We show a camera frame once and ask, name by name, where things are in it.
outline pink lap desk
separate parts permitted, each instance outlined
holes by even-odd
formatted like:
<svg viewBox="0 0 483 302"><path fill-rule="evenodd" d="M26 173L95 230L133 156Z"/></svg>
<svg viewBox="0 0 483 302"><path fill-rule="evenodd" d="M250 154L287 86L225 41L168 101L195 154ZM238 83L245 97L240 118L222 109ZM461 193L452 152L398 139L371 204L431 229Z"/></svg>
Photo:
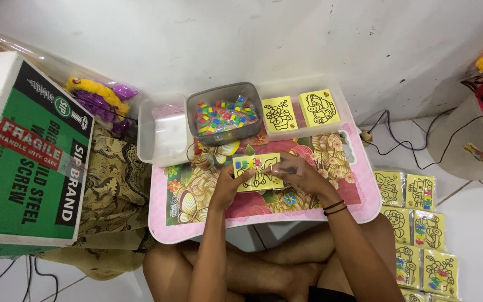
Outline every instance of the pink lap desk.
<svg viewBox="0 0 483 302"><path fill-rule="evenodd" d="M352 121L347 122L339 131L342 136L346 136L347 145L344 149L350 149L348 157L354 158L349 166L355 180L355 188L359 196L357 204L348 205L348 209L358 223L367 223L374 219L380 209L381 201L379 190L372 175L372 168L366 157L364 147L357 134L355 125ZM164 168L152 168L152 181L150 189L150 208L149 208L149 229L152 236L164 244L176 244L192 237L202 235L205 223L186 223L179 225L166 226L166 197L167 197L167 177L164 175ZM285 212L285 213L260 213L252 216L237 217L232 211L246 211L243 209L243 196L237 195L234 204L227 211L226 227L237 227L252 225L255 223L271 223L276 221L326 221L321 209L308 209L305 211Z"/></svg>

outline pink table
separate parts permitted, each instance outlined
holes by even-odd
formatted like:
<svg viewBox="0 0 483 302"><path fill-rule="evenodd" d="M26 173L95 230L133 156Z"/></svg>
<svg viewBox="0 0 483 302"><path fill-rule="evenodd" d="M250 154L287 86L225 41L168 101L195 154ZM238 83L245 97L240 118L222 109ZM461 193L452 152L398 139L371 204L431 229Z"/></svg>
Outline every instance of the pink table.
<svg viewBox="0 0 483 302"><path fill-rule="evenodd" d="M350 194L355 196L356 204L349 204L348 209L358 223L367 223L374 219L380 209L381 201L378 186L372 175L372 168L366 157L364 147L361 139L356 131L356 127L352 121L347 122L339 131L342 137L345 137L345 144L343 148L345 155L348 158L349 167L353 176L354 186L346 182L342 182L345 186L340 185L339 193L345 200L349 200L345 195ZM262 150L261 153L271 152L270 150ZM164 244L176 244L178 242L188 240L192 237L202 235L205 223L185 223L178 225L166 225L167 215L167 194L170 192L168 187L168 176L164 173L164 168L152 168L152 181L150 190L150 209L149 209L149 229L154 238ZM351 188L356 189L352 195ZM255 223L271 223L276 221L326 221L321 209L307 209L296 212L272 213L266 206L251 206L245 204L246 199L244 195L238 194L233 205L232 210L227 210L226 227L237 227L244 225L252 225ZM244 212L245 216L239 216L240 212Z"/></svg>

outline white tile floor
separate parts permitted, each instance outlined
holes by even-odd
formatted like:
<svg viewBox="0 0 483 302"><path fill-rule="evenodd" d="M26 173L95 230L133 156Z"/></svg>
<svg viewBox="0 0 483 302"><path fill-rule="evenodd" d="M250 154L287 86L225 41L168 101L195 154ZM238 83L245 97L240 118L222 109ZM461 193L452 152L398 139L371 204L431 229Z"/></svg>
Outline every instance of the white tile floor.
<svg viewBox="0 0 483 302"><path fill-rule="evenodd" d="M415 148L421 148L424 146L424 131L432 119L394 122L391 127L398 140L411 141ZM396 145L385 125L376 127L373 137L382 153ZM438 211L446 215L446 249L460 257L460 296L464 301L483 301L483 182L461 180L437 165L420 170L411 151L402 147L386 156L379 155L373 146L368 147L366 152L376 168L400 168L406 172L434 175L437 178ZM433 161L426 150L415 154L421 167ZM312 225L314 223L269 223L239 227L228 230L226 237L244 251L260 251ZM10 262L0 260L0 273ZM0 302L19 302L23 297L27 285L26 265L24 257L18 259L0 279ZM152 300L140 269L109 281L98 282L85 277L73 266L40 260L38 267L40 272L55 273L59 277L59 302ZM34 276L28 301L52 301L54 293L55 282L52 278Z"/></svg>

